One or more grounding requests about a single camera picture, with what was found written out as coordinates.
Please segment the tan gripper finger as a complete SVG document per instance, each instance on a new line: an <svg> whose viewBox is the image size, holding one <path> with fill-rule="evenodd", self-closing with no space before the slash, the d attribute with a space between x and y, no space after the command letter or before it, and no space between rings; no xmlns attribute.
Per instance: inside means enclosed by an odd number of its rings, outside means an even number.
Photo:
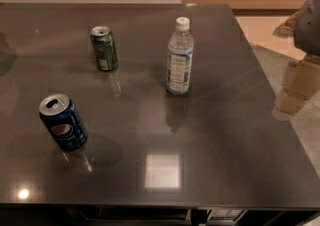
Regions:
<svg viewBox="0 0 320 226"><path fill-rule="evenodd" d="M297 114L320 91L320 57L306 54L290 61L285 69L275 108L285 114Z"/></svg>
<svg viewBox="0 0 320 226"><path fill-rule="evenodd" d="M282 35L292 35L295 29L298 13L295 12L289 18L287 18L283 23L278 27L279 32Z"/></svg>

